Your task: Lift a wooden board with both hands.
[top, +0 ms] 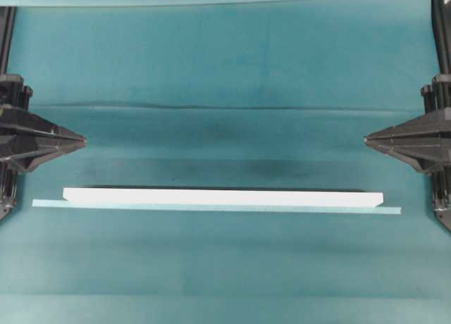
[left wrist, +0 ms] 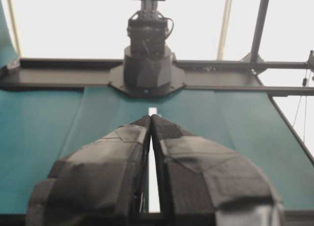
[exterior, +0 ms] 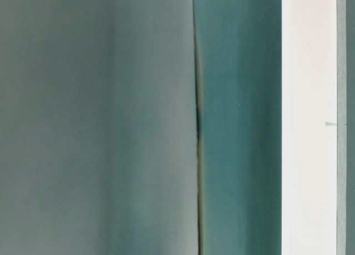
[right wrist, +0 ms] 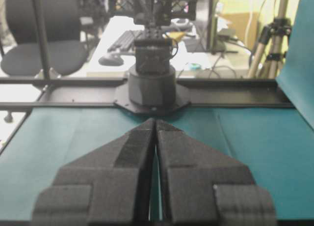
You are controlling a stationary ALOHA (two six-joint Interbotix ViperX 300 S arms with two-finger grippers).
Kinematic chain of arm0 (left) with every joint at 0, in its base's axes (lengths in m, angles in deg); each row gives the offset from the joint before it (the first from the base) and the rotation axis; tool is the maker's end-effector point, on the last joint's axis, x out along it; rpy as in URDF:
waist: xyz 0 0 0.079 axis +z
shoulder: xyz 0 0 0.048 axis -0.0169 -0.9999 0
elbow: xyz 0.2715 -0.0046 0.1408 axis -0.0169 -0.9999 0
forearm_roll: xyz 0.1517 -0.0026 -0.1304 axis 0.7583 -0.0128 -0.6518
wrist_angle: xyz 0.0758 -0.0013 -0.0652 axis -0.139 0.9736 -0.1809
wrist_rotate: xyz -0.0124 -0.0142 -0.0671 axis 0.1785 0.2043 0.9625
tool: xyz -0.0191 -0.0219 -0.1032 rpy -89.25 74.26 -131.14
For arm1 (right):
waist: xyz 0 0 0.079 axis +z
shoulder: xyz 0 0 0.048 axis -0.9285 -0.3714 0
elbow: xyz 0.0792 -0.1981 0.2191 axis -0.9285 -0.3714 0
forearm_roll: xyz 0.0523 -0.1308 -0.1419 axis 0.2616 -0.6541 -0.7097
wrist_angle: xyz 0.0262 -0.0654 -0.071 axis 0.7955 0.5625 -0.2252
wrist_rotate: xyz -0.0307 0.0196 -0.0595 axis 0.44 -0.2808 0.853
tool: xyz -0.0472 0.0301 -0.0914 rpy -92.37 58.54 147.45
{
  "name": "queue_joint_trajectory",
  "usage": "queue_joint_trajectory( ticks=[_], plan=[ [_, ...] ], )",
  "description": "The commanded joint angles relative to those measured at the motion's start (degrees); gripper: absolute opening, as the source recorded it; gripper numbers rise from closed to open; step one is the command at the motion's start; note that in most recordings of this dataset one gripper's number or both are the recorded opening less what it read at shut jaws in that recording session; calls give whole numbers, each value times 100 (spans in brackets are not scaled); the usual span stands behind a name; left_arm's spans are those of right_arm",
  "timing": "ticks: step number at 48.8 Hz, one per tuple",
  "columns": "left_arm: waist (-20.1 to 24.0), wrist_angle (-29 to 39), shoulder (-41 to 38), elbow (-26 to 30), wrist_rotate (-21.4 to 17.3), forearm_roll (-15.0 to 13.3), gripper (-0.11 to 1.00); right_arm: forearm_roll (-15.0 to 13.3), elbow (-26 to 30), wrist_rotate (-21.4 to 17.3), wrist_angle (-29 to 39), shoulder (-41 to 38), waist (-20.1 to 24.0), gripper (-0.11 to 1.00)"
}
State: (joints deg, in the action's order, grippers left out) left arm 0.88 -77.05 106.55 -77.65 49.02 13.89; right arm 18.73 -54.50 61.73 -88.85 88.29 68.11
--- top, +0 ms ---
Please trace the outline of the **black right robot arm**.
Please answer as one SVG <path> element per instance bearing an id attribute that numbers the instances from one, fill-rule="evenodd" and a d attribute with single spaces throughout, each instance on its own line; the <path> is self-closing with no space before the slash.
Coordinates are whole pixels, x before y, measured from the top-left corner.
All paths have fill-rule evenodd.
<path id="1" fill-rule="evenodd" d="M 450 166 L 450 75 L 436 75 L 421 95 L 425 114 L 367 135 L 364 143 L 430 174 Z"/>

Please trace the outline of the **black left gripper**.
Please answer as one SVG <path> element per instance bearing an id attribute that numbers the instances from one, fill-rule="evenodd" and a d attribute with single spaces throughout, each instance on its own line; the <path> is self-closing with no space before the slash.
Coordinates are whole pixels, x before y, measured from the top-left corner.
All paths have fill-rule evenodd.
<path id="1" fill-rule="evenodd" d="M 32 135 L 70 140 L 32 147 Z M 1 106 L 1 162 L 19 173 L 31 173 L 43 163 L 86 146 L 82 135 L 25 109 Z"/>

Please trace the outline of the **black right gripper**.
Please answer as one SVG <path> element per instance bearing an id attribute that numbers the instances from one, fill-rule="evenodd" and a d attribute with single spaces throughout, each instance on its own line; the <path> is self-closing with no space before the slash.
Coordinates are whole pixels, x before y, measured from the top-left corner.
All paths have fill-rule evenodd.
<path id="1" fill-rule="evenodd" d="M 425 136 L 422 144 L 377 140 Z M 400 160 L 418 173 L 434 173 L 450 166 L 450 108 L 435 110 L 396 126 L 365 136 L 365 144 Z"/>

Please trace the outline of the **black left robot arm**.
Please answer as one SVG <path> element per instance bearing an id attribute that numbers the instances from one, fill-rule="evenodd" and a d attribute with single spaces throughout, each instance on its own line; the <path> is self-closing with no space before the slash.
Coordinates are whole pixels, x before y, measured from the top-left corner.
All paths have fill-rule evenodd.
<path id="1" fill-rule="evenodd" d="M 32 94 L 20 75 L 1 76 L 1 162 L 19 173 L 87 146 L 82 135 L 30 112 Z"/>

